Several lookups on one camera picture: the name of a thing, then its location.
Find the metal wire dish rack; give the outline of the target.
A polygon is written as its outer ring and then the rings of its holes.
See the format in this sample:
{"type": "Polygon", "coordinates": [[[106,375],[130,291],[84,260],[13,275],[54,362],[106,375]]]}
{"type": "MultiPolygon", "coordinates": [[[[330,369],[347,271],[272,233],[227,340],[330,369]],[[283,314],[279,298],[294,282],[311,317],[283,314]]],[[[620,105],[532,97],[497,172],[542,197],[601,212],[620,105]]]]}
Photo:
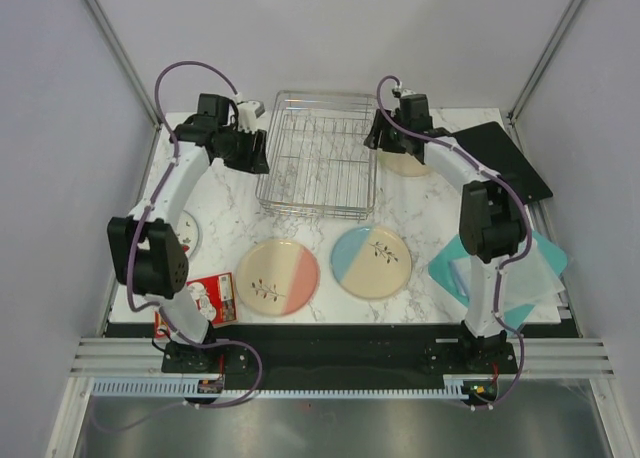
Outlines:
{"type": "Polygon", "coordinates": [[[365,93],[281,90],[256,198],[274,215],[362,220],[376,203],[377,156],[364,145],[377,104],[365,93]]]}

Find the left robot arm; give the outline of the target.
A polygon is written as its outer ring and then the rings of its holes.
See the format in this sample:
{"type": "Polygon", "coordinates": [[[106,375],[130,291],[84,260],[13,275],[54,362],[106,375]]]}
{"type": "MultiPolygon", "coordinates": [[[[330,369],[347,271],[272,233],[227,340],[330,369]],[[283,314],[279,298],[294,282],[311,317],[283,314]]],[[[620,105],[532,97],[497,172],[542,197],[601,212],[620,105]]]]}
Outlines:
{"type": "Polygon", "coordinates": [[[151,308],[168,329],[166,372],[208,371],[218,363],[213,326],[187,288],[189,260],[176,230],[215,160],[243,173],[268,173],[267,132],[258,126],[263,113],[260,101],[201,94],[196,112],[168,130],[173,153],[153,192],[107,225],[116,279],[126,288],[131,311],[151,308]]]}

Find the green and cream plate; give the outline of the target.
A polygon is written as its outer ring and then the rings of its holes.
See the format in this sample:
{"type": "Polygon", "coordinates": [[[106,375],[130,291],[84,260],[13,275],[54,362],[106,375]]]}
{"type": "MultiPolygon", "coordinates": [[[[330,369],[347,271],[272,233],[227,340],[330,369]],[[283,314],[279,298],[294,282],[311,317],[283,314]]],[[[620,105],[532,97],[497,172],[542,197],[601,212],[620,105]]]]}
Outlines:
{"type": "Polygon", "coordinates": [[[431,174],[433,169],[419,162],[410,154],[385,151],[378,152],[378,160],[383,168],[404,178],[418,178],[431,174]]]}

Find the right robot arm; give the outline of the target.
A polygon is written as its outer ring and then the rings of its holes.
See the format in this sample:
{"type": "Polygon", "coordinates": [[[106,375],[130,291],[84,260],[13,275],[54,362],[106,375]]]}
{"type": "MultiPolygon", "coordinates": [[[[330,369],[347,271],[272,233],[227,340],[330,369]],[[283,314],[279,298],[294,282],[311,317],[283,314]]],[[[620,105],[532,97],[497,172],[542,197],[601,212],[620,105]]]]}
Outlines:
{"type": "Polygon", "coordinates": [[[444,128],[435,128],[428,98],[400,85],[392,89],[398,107],[389,111],[378,99],[364,145],[372,150],[408,154],[433,168],[461,197],[458,236],[470,256],[471,280],[462,333],[449,359],[477,372],[510,353],[512,329],[501,310],[509,264],[529,253],[530,220],[515,190],[499,173],[466,151],[444,128]]]}

